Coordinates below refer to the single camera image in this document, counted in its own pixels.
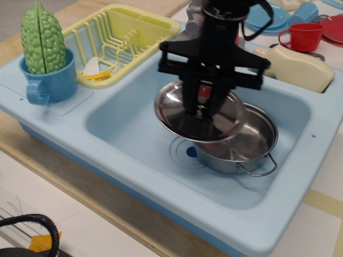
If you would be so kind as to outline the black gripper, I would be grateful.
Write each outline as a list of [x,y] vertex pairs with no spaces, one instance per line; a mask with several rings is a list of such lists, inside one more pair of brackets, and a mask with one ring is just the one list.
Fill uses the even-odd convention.
[[270,61],[249,53],[236,43],[238,21],[207,17],[200,37],[188,41],[163,42],[159,71],[183,81],[183,106],[194,114],[200,80],[205,80],[206,117],[219,112],[235,87],[260,89]]

